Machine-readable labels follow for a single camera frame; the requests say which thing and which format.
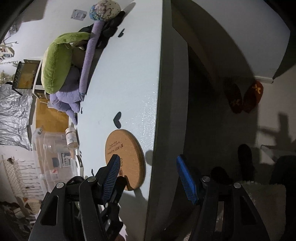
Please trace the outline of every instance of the green plush toy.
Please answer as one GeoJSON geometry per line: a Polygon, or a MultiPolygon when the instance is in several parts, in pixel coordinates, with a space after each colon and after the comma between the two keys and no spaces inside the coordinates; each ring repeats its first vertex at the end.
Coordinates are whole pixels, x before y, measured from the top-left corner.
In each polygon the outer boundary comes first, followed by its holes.
{"type": "Polygon", "coordinates": [[[41,83],[49,94],[60,90],[69,73],[75,47],[70,43],[88,40],[89,33],[67,33],[57,37],[47,48],[43,56],[41,83]]]}

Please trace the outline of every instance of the purple stick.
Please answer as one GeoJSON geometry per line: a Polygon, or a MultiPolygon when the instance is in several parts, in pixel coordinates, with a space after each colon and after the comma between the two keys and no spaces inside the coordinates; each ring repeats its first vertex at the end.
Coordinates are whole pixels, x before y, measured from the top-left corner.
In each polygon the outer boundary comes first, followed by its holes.
{"type": "Polygon", "coordinates": [[[80,96],[81,96],[82,101],[84,100],[84,96],[85,96],[86,90],[87,90],[89,70],[91,67],[91,62],[94,57],[96,44],[97,44],[98,39],[101,35],[101,31],[103,29],[104,24],[105,24],[105,22],[100,21],[100,20],[94,22],[89,41],[87,43],[86,53],[85,53],[85,57],[84,57],[84,62],[83,62],[83,67],[82,67],[80,82],[79,82],[79,92],[80,92],[80,96]]]}

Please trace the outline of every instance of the white table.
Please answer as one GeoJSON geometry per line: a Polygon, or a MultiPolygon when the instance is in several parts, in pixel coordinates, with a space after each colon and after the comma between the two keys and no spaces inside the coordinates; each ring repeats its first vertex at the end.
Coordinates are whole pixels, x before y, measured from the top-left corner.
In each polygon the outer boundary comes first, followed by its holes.
{"type": "Polygon", "coordinates": [[[102,52],[77,130],[84,174],[90,176],[91,169],[96,173],[106,165],[106,139],[121,111],[121,128],[140,143],[146,173],[139,189],[123,193],[119,215],[129,240],[151,240],[169,214],[176,189],[175,160],[183,152],[186,130],[188,55],[187,43],[171,25],[170,1],[133,4],[102,52]]]}

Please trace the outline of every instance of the black shoe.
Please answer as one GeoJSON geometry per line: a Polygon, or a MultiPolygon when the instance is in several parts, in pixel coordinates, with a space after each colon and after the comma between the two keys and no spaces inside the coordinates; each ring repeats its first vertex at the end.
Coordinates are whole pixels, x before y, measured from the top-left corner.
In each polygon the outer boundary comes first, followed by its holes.
{"type": "Polygon", "coordinates": [[[254,181],[255,167],[252,162],[252,152],[246,144],[239,146],[237,155],[242,172],[243,181],[254,181]]]}
{"type": "Polygon", "coordinates": [[[219,184],[230,185],[233,183],[233,180],[222,167],[214,167],[211,171],[211,178],[219,184]]]}

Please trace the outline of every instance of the cork coaster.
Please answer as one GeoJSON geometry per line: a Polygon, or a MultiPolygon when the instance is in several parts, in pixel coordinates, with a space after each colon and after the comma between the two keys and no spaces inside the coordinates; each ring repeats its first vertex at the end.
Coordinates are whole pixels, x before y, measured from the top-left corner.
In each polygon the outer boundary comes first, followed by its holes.
{"type": "Polygon", "coordinates": [[[126,177],[126,190],[134,190],[144,180],[144,157],[136,138],[127,130],[115,130],[108,136],[105,146],[106,163],[113,154],[120,156],[119,175],[126,177]]]}

